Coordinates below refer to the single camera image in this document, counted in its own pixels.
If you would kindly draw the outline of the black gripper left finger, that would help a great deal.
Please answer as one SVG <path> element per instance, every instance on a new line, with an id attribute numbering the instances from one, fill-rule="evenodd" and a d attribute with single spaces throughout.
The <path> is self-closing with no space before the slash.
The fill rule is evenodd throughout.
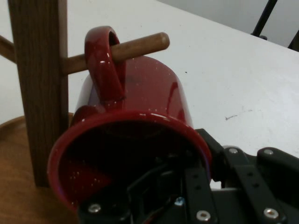
<path id="1" fill-rule="evenodd" d="M 81 224 L 201 224 L 218 221 L 206 169 L 190 152 L 157 157 L 80 203 Z"/>

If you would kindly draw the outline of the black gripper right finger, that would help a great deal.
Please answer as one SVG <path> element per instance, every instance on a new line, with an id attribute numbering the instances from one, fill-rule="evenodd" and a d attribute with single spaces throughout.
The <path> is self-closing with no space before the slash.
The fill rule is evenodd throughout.
<path id="1" fill-rule="evenodd" d="M 274 147 L 249 155 L 235 146 L 221 146 L 205 129 L 197 132 L 212 155 L 212 191 L 219 224 L 297 224 L 299 222 L 299 159 Z"/>

